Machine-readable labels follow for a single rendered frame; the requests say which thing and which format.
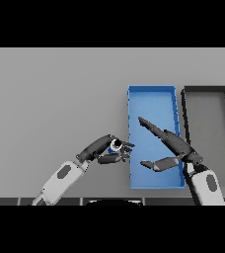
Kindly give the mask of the blue bin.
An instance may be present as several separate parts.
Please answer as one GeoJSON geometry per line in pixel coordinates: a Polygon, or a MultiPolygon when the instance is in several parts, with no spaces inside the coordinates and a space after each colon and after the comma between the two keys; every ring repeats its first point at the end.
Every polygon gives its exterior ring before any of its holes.
{"type": "Polygon", "coordinates": [[[141,117],[176,135],[180,133],[180,120],[176,87],[174,85],[129,85],[128,96],[128,141],[134,144],[130,153],[130,189],[183,189],[184,163],[163,172],[154,172],[140,164],[141,161],[157,161],[173,157],[174,153],[148,129],[141,126],[141,117]]]}

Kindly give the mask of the blue pipe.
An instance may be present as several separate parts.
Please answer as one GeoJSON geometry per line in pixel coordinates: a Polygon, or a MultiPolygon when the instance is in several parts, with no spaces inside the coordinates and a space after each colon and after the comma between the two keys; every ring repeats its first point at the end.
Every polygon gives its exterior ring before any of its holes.
{"type": "Polygon", "coordinates": [[[111,144],[108,148],[108,152],[109,153],[118,153],[121,150],[121,148],[122,148],[122,142],[120,139],[116,138],[111,142],[111,144]]]}

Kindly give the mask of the dark grey bin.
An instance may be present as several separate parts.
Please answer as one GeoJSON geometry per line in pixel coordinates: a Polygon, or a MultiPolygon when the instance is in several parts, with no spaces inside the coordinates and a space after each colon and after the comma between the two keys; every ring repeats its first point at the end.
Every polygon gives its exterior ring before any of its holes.
{"type": "Polygon", "coordinates": [[[187,142],[225,187],[225,86],[185,86],[181,95],[187,142]]]}

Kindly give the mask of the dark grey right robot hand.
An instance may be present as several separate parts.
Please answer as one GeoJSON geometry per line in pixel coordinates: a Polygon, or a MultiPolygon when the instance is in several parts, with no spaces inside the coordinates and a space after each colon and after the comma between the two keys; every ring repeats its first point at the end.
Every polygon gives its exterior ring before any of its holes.
{"type": "Polygon", "coordinates": [[[175,157],[166,157],[157,161],[142,160],[140,162],[142,166],[152,169],[155,172],[162,172],[178,166],[179,163],[183,161],[184,163],[191,163],[193,170],[196,172],[202,172],[207,169],[207,167],[202,164],[203,157],[200,156],[180,136],[167,129],[161,130],[157,126],[141,117],[138,119],[142,127],[146,127],[155,136],[160,138],[161,141],[175,154],[175,157]]]}

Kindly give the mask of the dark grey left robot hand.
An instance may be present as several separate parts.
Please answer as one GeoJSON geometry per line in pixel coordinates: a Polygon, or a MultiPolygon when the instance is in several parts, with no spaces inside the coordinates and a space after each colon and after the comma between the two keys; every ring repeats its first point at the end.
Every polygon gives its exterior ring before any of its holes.
{"type": "Polygon", "coordinates": [[[118,137],[112,134],[104,135],[89,144],[82,152],[76,155],[76,158],[80,163],[85,161],[94,161],[95,159],[98,160],[99,164],[110,164],[125,161],[129,158],[129,153],[132,151],[134,144],[118,138],[122,142],[121,150],[118,153],[109,153],[108,148],[111,142],[116,138],[118,137]]]}

